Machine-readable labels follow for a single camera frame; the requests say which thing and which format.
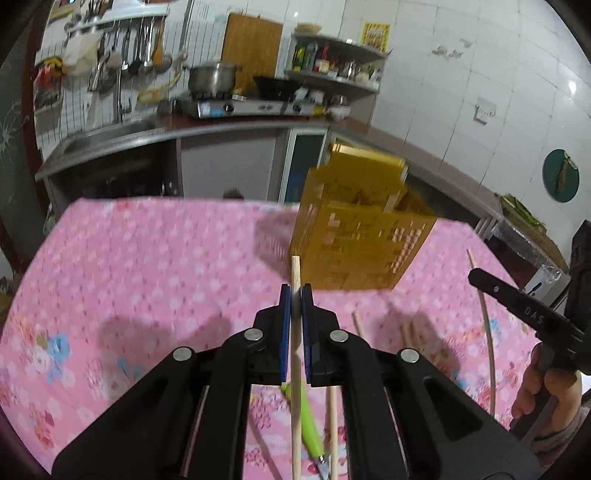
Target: wooden cutting board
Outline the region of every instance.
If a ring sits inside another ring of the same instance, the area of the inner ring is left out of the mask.
[[[236,88],[255,87],[252,77],[275,76],[283,24],[249,15],[230,14],[222,47],[222,61],[242,66]]]

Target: sink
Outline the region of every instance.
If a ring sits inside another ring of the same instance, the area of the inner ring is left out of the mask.
[[[142,134],[147,131],[163,131],[163,128],[158,128],[157,123],[153,119],[143,119],[136,122],[110,125],[108,127],[99,128],[89,132],[76,134],[71,139],[66,140],[67,145],[63,149],[63,155],[68,155],[74,152],[100,148],[105,144],[119,141],[122,137],[127,137],[136,134]]]

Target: bottle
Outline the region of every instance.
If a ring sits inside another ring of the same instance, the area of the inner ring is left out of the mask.
[[[304,59],[306,58],[306,45],[298,43],[295,47],[291,68],[294,71],[299,72],[304,65]]]
[[[312,71],[314,61],[316,59],[316,52],[318,51],[318,44],[314,41],[306,47],[306,56],[304,58],[304,65],[302,70]]]
[[[314,62],[314,71],[319,73],[328,73],[329,68],[329,46],[324,45],[322,49],[318,51],[318,55],[316,56],[316,61]]]

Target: metal screw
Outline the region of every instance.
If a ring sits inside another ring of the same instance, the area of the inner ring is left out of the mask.
[[[418,359],[421,358],[421,356],[416,350],[412,348],[405,348],[402,352],[400,352],[400,358],[409,364],[413,364],[418,362]]]
[[[244,332],[244,338],[250,340],[251,342],[256,342],[262,338],[262,331],[258,328],[249,328],[246,332]]]
[[[330,339],[334,342],[346,342],[347,338],[349,338],[349,334],[344,330],[333,330],[330,332]]]
[[[177,362],[184,362],[185,360],[189,360],[191,358],[192,354],[193,353],[190,348],[182,346],[182,347],[177,348],[173,352],[173,358]]]

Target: green knife handle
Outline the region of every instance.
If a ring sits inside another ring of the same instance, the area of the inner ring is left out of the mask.
[[[283,384],[281,391],[288,401],[291,400],[291,384]],[[306,396],[306,386],[301,386],[301,438],[308,450],[308,453],[313,459],[317,459],[324,455],[324,445],[320,441],[316,423],[310,410],[310,404]]]

